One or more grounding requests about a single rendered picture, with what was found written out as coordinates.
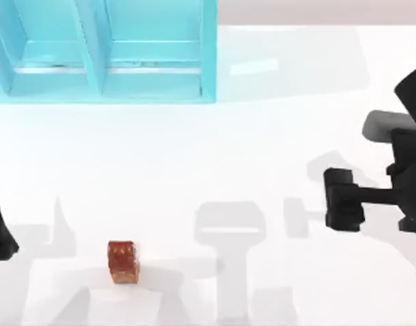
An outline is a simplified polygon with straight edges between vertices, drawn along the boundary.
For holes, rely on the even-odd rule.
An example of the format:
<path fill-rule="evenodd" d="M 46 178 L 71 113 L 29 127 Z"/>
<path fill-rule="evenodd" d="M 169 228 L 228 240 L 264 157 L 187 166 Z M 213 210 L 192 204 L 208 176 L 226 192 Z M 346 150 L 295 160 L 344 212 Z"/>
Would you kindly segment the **brown bread loaf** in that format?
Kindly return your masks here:
<path fill-rule="evenodd" d="M 107 257 L 111 279 L 115 284 L 138 283 L 140 262 L 133 241 L 109 241 Z"/>

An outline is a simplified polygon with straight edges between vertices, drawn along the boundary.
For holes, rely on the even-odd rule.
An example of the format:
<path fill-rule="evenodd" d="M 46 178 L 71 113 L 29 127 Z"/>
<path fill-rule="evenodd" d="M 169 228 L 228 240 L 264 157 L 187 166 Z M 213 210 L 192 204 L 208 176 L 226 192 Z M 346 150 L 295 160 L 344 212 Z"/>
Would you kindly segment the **light blue rack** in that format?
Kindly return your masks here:
<path fill-rule="evenodd" d="M 0 103 L 213 103 L 218 0 L 0 0 Z"/>

